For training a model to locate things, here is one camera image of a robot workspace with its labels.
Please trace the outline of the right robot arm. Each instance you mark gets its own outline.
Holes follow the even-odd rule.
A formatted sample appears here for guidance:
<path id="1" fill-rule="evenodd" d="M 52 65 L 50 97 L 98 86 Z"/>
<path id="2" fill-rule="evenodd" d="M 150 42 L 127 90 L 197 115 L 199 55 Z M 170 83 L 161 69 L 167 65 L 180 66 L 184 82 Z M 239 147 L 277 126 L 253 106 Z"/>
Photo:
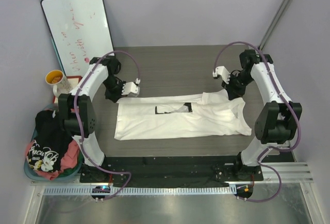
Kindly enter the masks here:
<path id="1" fill-rule="evenodd" d="M 238 74 L 231 73 L 228 80 L 222 83 L 228 98 L 233 100 L 243 97 L 247 85 L 256 82 L 264 103 L 254 125 L 255 137 L 237 155 L 233 165 L 233 173 L 243 179 L 258 174 L 261 161 L 270 151 L 292 151 L 284 147 L 284 144 L 301 135 L 298 122 L 302 106 L 293 102 L 284 92 L 270 55 L 261 56 L 254 50 L 245 50 L 239 58 L 242 69 Z"/>

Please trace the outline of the white robot-print t-shirt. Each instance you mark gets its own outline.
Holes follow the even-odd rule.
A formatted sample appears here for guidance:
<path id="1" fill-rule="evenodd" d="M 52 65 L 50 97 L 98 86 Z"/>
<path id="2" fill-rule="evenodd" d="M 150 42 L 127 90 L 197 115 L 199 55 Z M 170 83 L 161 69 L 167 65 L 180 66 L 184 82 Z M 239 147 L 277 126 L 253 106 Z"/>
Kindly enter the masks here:
<path id="1" fill-rule="evenodd" d="M 243 116 L 245 101 L 225 90 L 171 97 L 119 100 L 116 140 L 174 139 L 244 135 L 252 129 Z"/>

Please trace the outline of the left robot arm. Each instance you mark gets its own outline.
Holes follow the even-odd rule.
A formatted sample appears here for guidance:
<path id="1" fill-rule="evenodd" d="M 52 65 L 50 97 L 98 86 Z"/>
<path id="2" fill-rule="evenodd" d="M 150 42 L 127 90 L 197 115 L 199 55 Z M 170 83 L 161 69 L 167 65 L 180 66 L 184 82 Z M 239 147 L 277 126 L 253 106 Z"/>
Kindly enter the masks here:
<path id="1" fill-rule="evenodd" d="M 116 103 L 125 97 L 126 84 L 117 77 L 121 63 L 115 56 L 106 56 L 97 64 L 98 60 L 98 57 L 91 60 L 86 74 L 73 90 L 58 97 L 60 126 L 78 144 L 84 163 L 90 167 L 101 167 L 105 159 L 95 134 L 93 98 L 99 87 L 105 86 L 105 98 Z"/>

